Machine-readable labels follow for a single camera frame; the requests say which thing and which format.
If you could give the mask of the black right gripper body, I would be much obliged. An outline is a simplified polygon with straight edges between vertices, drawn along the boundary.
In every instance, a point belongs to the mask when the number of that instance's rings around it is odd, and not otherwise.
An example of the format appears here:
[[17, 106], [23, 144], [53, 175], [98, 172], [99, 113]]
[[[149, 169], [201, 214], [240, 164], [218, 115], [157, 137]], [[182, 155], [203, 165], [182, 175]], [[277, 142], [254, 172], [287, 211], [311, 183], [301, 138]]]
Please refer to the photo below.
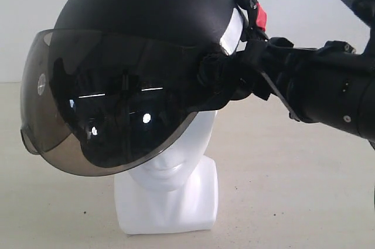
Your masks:
[[250, 41], [241, 52], [234, 99], [277, 96], [293, 120], [356, 120], [357, 76], [349, 67], [355, 49], [328, 41], [319, 49], [297, 48], [285, 38]]

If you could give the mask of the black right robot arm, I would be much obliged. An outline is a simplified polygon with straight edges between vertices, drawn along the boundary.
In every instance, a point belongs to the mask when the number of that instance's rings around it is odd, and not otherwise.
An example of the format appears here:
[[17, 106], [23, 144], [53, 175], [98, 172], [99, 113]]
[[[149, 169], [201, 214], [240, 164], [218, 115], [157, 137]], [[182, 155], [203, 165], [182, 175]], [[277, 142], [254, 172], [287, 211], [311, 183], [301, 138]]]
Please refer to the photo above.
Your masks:
[[321, 123], [374, 145], [374, 30], [362, 53], [345, 41], [298, 48], [284, 37], [243, 33], [240, 51], [248, 93], [264, 101], [276, 96], [289, 117]]

